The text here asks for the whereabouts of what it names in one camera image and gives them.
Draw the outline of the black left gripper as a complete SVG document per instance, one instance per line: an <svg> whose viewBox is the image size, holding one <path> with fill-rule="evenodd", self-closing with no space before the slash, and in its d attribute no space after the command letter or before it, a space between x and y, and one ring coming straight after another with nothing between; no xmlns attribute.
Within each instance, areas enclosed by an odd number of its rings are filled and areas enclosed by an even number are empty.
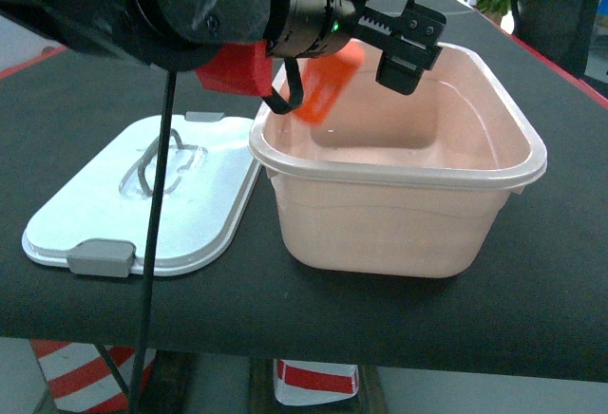
<svg viewBox="0 0 608 414"><path fill-rule="evenodd" d="M366 0L271 0L267 53L283 59L333 54L349 42L348 25L361 15L353 37L381 51L376 82L412 94L442 51L446 17L414 0L396 16L365 5Z"/></svg>

